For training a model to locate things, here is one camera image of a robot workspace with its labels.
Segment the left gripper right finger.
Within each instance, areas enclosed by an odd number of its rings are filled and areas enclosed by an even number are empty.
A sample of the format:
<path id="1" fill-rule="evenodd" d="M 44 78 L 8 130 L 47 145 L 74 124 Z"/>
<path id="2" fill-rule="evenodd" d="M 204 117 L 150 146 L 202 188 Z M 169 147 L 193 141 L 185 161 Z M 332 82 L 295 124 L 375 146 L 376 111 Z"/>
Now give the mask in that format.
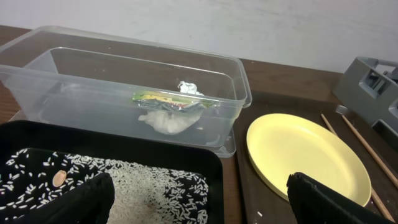
<path id="1" fill-rule="evenodd" d="M 298 224 L 393 224 L 301 172 L 289 175 L 287 195 Z"/>

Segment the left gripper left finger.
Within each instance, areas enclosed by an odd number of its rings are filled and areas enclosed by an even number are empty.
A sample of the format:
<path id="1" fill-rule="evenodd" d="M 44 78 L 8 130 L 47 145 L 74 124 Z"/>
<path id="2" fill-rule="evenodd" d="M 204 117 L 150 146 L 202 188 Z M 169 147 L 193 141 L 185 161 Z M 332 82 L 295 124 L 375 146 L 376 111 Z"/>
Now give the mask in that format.
<path id="1" fill-rule="evenodd" d="M 107 223 L 115 198 L 111 176 L 99 174 L 41 208 L 28 209 L 17 218 L 1 215 L 1 223 L 62 224 Z"/>

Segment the yellow plate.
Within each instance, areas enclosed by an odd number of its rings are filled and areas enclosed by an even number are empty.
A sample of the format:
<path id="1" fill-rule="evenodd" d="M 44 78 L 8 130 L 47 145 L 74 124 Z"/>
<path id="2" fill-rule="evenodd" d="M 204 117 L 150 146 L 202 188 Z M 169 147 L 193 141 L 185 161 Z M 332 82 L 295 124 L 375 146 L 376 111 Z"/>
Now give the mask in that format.
<path id="1" fill-rule="evenodd" d="M 359 157 L 317 123 L 291 114 L 266 114 L 249 125 L 246 144 L 258 176 L 284 200 L 289 175 L 296 172 L 363 207 L 371 198 L 371 180 Z"/>

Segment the white tissue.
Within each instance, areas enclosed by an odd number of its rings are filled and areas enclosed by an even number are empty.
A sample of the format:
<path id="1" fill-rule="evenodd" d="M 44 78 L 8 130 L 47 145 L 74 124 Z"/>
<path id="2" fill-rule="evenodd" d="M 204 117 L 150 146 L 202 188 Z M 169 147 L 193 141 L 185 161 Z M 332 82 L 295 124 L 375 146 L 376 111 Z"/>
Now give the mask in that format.
<path id="1" fill-rule="evenodd" d="M 152 126 L 158 133 L 167 135 L 179 134 L 186 130 L 200 119 L 204 111 L 182 113 L 150 108 L 146 109 L 147 113 L 145 115 L 140 115 L 138 120 Z"/>

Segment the green yellow snack wrapper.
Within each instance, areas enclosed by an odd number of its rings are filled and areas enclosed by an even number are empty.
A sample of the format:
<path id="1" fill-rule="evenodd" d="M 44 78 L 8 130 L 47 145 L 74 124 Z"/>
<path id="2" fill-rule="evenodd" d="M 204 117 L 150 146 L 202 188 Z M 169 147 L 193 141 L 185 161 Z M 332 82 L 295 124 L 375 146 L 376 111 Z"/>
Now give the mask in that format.
<path id="1" fill-rule="evenodd" d="M 206 100 L 189 100 L 188 98 L 176 98 L 158 95 L 152 91 L 137 92 L 132 96 L 132 101 L 143 108 L 175 111 L 182 113 L 194 113 L 215 105 Z"/>

